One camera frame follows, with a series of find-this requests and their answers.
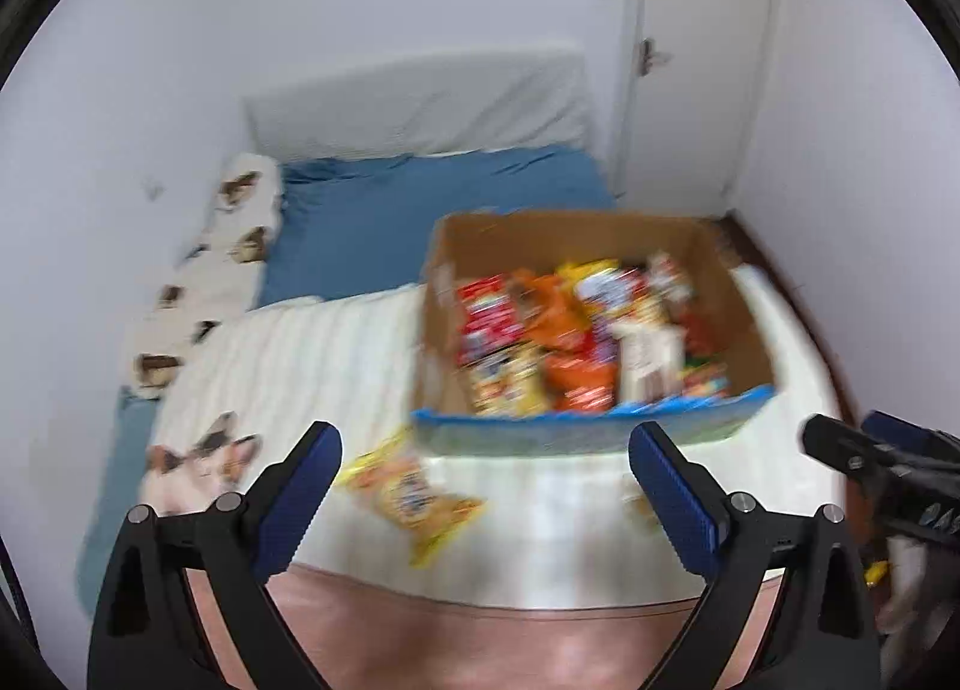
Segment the white chocolate biscuit box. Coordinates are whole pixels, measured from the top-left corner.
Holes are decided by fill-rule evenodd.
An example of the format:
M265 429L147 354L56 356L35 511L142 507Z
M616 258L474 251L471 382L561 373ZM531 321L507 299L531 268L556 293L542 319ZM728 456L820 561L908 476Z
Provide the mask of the white chocolate biscuit box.
M685 332L677 326L619 319L610 326L619 341L620 404L652 404L683 389Z

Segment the white brown snack bag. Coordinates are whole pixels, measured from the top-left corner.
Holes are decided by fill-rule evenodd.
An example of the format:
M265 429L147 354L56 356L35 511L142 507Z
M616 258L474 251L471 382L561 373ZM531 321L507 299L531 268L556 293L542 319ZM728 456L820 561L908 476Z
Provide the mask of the white brown snack bag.
M665 251L647 258L647 286L669 307L683 307L695 295L686 270Z

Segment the striped white blanket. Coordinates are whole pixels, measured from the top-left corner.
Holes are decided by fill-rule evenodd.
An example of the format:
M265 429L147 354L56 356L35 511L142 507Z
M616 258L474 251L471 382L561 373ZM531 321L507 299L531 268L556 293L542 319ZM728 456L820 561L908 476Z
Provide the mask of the striped white blanket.
M729 490L766 508L809 514L838 500L833 474L800 453L800 426L836 397L809 337L768 280L734 274L760 325L775 396L726 440L690 448ZM225 412L262 449L238 490L285 458L317 420L334 424L356 458L405 425L420 287L251 311L203 339L167 388L149 446L185 453ZM325 497L302 539L302 565L437 601L508 609L596 609L693 598L654 521L640 513L623 454L581 458L438 458L433 485L483 498L477 520L428 566L409 564L410 537L345 490Z

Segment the yellow snack bag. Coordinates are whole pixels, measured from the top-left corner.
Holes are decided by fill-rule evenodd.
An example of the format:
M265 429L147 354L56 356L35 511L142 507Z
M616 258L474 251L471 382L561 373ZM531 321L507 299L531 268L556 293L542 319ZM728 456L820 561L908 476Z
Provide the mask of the yellow snack bag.
M343 466L334 484L410 537L413 568L428 566L487 504L435 487L406 428Z

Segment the orange snack bag lower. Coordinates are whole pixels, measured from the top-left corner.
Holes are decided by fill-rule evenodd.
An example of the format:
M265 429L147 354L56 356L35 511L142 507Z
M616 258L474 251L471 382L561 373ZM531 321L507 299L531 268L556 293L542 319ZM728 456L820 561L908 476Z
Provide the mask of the orange snack bag lower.
M613 407L617 376L613 364L552 352L542 360L542 373L556 412L604 414Z

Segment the orange snack bag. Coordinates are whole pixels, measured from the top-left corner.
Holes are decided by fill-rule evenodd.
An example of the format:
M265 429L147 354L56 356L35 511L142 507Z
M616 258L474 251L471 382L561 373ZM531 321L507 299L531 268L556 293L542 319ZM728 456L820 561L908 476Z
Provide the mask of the orange snack bag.
M590 323L583 305L556 274L535 274L518 269L511 274L523 341L550 352L583 352Z
M617 376L613 364L552 352L542 360L542 373L556 412L604 414L613 407Z

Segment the yellow cheese noodle packet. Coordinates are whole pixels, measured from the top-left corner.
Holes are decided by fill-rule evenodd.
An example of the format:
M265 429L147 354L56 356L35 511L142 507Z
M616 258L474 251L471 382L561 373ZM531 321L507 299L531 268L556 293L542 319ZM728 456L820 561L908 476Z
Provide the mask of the yellow cheese noodle packet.
M624 268L617 259L563 263L556 275L590 318L619 318L646 292L640 271Z

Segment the orange snack bag upper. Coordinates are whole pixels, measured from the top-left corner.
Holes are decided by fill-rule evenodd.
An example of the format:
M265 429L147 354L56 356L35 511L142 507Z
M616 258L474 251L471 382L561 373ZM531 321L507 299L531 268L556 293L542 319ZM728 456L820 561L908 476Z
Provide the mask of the orange snack bag upper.
M550 352L583 352L590 323L583 305L556 274L535 274L518 269L511 274L523 341Z

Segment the brown cardboard box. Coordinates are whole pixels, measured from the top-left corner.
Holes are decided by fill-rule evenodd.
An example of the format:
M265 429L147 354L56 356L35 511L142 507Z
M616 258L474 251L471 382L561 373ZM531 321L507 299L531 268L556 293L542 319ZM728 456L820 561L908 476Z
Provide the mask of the brown cardboard box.
M665 251L692 280L692 300L708 316L721 342L709 360L686 357L683 389L652 404L620 404L619 341L610 326L619 319L677 326L686 307L669 307L647 286L647 258ZM615 396L604 414L556 412L487 417L472 406L467 368L457 362L462 310L455 291L489 275L530 269L556 274L563 263L617 259L640 271L643 297L619 318L589 318L581 357L615 365ZM439 220L431 237L423 277L425 295L413 387L412 428L428 451L444 456L545 456L620 451L635 425L652 420L675 442L719 440L736 433L775 394L770 355L757 321L737 289L736 258L719 241L711 220L659 217L623 211L464 212Z

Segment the yellow chip bag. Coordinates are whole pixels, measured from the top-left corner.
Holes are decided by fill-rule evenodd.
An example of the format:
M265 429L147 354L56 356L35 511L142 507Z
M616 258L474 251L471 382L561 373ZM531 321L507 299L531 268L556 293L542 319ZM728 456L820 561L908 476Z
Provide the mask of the yellow chip bag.
M467 368L473 410L487 417L534 417L547 414L550 396L540 373L535 344L489 353Z

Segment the bear print pillow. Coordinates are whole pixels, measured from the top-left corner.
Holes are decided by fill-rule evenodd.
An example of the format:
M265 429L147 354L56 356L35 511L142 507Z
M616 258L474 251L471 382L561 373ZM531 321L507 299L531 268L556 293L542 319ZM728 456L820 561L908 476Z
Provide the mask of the bear print pillow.
M280 165L239 154L226 165L205 229L127 337L127 387L156 399L205 337L254 306L281 225Z

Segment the red crown snack packet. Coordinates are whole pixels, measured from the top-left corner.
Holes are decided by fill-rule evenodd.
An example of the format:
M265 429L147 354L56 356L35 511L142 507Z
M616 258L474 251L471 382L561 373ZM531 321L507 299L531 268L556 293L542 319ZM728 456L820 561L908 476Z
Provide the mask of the red crown snack packet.
M521 341L523 321L503 274L467 282L455 295L464 315L457 352L460 365L473 364Z

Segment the blue bed sheet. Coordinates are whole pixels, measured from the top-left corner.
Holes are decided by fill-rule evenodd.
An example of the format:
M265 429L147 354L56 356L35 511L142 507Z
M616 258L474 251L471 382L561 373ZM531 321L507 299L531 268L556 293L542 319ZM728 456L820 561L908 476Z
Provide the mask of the blue bed sheet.
M313 158L280 167L280 230L257 303L415 284L434 224L458 212L610 209L596 160L568 146Z

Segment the white door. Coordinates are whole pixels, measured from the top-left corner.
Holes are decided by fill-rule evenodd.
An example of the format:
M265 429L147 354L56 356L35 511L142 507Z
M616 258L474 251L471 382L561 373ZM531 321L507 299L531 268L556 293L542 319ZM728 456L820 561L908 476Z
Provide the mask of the white door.
M612 183L625 208L729 208L757 116L775 0L635 0ZM636 74L638 43L672 61Z

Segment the grey padded headboard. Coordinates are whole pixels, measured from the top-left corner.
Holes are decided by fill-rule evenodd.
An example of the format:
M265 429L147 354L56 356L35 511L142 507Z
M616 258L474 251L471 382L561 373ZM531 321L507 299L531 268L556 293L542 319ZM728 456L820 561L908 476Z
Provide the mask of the grey padded headboard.
M280 85L245 101L257 151L278 162L587 149L583 53L545 45L398 56Z

